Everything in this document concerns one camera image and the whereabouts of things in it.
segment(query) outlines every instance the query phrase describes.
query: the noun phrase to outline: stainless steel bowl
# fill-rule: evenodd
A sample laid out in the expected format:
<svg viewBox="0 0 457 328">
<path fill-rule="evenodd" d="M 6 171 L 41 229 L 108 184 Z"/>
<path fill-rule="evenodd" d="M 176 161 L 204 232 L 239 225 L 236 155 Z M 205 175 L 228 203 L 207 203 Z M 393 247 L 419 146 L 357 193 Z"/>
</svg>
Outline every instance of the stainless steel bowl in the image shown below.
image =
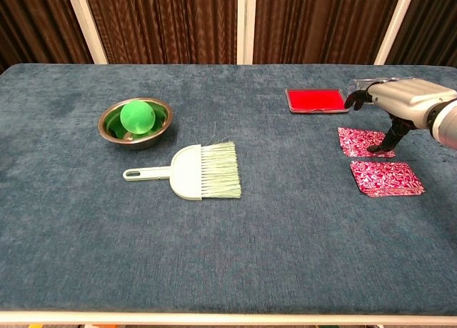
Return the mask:
<svg viewBox="0 0 457 328">
<path fill-rule="evenodd" d="M 154 134 L 150 136 L 145 136 L 141 139 L 118 139 L 115 134 L 112 134 L 112 132 L 107 131 L 107 123 L 109 120 L 113 117 L 118 116 L 117 114 L 121 112 L 122 107 L 131 102 L 131 101 L 145 101 L 146 103 L 155 103 L 160 106 L 162 106 L 167 114 L 166 120 L 163 122 L 162 127 L 156 131 Z M 135 149 L 135 150 L 140 150 L 140 149 L 146 149 L 151 146 L 153 146 L 157 141 L 160 139 L 161 135 L 163 134 L 164 131 L 170 126 L 171 120 L 173 119 L 173 110 L 171 107 L 165 103 L 164 101 L 161 101 L 160 99 L 155 99 L 155 98 L 132 98 L 132 99 L 127 99 L 126 101 L 120 101 L 119 103 L 114 104 L 113 106 L 110 106 L 101 116 L 99 119 L 99 133 L 102 135 L 102 137 L 110 142 L 113 142 L 115 144 L 118 144 L 122 147 L 125 147 L 127 149 Z"/>
</svg>

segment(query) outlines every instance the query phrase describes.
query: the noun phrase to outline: white brush handle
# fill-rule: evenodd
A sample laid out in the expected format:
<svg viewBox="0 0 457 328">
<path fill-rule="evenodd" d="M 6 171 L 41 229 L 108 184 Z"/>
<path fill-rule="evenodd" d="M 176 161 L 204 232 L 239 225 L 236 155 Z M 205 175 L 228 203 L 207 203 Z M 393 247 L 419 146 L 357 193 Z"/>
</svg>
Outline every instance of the white brush handle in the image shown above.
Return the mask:
<svg viewBox="0 0 457 328">
<path fill-rule="evenodd" d="M 146 167 L 144 169 L 127 169 L 122 176 L 128 182 L 136 180 L 154 180 L 170 178 L 171 167 Z"/>
</svg>

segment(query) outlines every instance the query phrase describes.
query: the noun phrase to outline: patterned card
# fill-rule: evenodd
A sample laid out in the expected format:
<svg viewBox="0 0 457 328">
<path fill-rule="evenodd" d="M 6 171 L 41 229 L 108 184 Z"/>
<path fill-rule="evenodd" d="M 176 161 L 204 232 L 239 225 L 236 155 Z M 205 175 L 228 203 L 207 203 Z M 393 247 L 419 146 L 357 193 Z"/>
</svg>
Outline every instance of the patterned card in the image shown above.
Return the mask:
<svg viewBox="0 0 457 328">
<path fill-rule="evenodd" d="M 351 170 L 360 191 L 370 197 L 413 196 L 425 191 L 405 162 L 353 161 Z"/>
<path fill-rule="evenodd" d="M 377 158 L 393 158 L 394 151 L 384 153 L 371 153 L 366 149 L 373 144 L 380 144 L 384 139 L 384 133 L 380 131 L 358 130 L 350 128 L 338 128 L 340 145 L 343 153 L 347 156 L 374 156 Z"/>
</svg>

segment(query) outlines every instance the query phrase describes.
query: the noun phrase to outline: silver robotic arm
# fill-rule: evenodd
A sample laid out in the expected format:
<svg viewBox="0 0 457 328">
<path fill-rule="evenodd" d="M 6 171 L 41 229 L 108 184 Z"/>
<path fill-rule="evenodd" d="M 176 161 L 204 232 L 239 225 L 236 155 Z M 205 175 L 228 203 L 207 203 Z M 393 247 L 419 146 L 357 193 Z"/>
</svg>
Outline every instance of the silver robotic arm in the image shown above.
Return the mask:
<svg viewBox="0 0 457 328">
<path fill-rule="evenodd" d="M 365 102 L 373 102 L 392 119 L 382 143 L 369 151 L 394 149 L 412 129 L 429 129 L 436 141 L 457 149 L 457 91 L 422 79 L 377 81 L 350 94 L 344 106 L 354 105 L 357 111 Z"/>
</svg>

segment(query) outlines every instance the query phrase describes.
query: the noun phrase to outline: curtain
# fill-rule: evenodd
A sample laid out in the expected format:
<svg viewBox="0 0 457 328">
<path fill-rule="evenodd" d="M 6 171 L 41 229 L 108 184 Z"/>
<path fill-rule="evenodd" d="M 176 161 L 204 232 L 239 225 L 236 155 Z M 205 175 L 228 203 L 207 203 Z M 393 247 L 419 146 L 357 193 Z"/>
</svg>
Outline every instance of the curtain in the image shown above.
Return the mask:
<svg viewBox="0 0 457 328">
<path fill-rule="evenodd" d="M 457 66 L 457 0 L 411 0 L 386 63 Z"/>
<path fill-rule="evenodd" d="M 372 64 L 397 0 L 257 0 L 253 62 Z"/>
<path fill-rule="evenodd" d="M 109 63 L 236 63 L 237 0 L 88 2 Z"/>
<path fill-rule="evenodd" d="M 70 0 L 0 0 L 0 73 L 20 62 L 92 63 Z"/>
</svg>

